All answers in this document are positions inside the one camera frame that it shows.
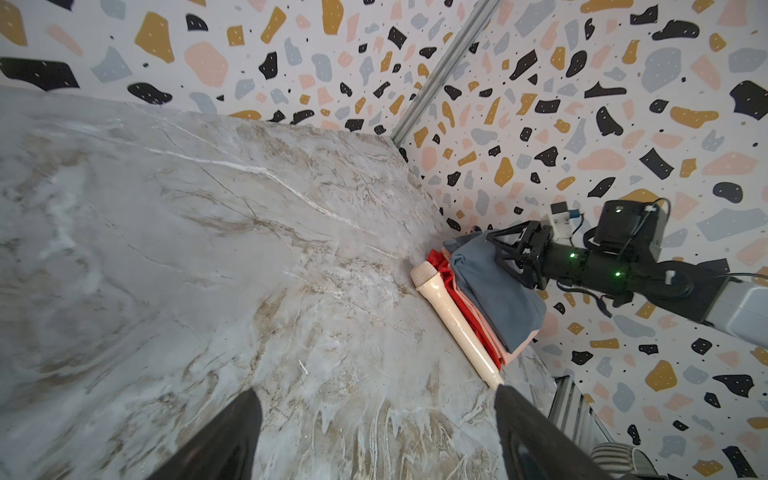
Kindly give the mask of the grey-blue t-shirt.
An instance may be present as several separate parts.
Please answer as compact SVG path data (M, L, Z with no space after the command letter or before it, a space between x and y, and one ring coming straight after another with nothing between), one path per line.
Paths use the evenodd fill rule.
M516 355L536 335L546 315L544 301L495 261L495 245L486 232L443 243L457 285L509 353Z

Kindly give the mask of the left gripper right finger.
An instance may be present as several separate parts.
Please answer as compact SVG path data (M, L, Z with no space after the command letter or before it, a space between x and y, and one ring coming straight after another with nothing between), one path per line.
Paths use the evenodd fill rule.
M609 477L514 388L499 386L494 408L509 479Z

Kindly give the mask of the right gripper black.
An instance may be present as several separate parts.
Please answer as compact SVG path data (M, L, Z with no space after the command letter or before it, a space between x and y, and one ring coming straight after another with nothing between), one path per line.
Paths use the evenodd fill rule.
M544 290L550 281L565 287L598 289L588 277L590 254L586 249L556 243L553 228L539 221L487 233L494 247L494 261L524 287Z

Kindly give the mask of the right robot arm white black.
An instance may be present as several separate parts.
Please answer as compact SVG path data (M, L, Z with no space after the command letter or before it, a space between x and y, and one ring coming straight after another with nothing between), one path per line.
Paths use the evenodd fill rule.
M697 265L659 258L668 210L660 201L613 200L580 247L555 228L527 221L487 235L496 263L524 287L555 282L593 297L604 315L641 295L651 305L758 347L767 345L766 275L730 271L726 260Z

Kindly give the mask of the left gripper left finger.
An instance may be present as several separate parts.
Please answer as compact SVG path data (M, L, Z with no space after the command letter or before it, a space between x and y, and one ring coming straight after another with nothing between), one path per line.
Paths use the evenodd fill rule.
M148 479L251 479L262 420L257 394L241 392Z

